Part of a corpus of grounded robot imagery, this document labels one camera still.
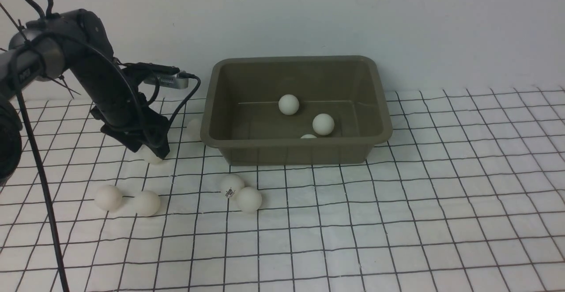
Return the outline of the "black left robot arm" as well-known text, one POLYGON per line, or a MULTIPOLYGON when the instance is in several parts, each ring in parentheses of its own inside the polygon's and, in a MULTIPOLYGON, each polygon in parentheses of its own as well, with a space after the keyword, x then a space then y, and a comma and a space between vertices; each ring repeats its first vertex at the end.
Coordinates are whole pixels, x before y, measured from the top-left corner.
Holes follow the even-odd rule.
POLYGON ((79 9, 44 13, 20 26, 1 54, 1 185, 16 170, 23 152, 23 122, 10 100, 34 80, 51 80, 71 71, 94 103, 91 115, 101 132, 136 152, 145 146, 160 159, 170 152, 171 121, 152 110, 139 85, 158 84, 169 67, 129 63, 121 68, 101 20, 79 9))

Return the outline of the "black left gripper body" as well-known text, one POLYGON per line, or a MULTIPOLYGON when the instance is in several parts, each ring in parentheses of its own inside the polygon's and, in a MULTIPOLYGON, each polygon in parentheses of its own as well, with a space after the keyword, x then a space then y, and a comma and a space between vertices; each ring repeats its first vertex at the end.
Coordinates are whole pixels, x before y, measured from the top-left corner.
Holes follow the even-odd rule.
POLYGON ((145 144, 159 143, 170 128, 169 119, 150 107, 147 97, 129 91, 103 91, 93 98, 90 110, 94 119, 101 121, 101 133, 124 144, 124 135, 138 135, 147 139, 145 144))

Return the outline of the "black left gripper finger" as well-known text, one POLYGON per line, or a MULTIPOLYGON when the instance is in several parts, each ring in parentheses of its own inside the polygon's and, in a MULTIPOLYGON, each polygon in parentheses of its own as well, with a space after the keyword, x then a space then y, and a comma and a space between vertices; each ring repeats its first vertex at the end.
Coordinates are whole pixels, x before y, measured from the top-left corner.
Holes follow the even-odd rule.
POLYGON ((124 146, 132 152, 138 152, 147 139, 138 135, 124 135, 124 146))
POLYGON ((161 141, 159 143, 152 144, 150 149, 156 157, 165 159, 170 153, 168 138, 162 137, 161 141))

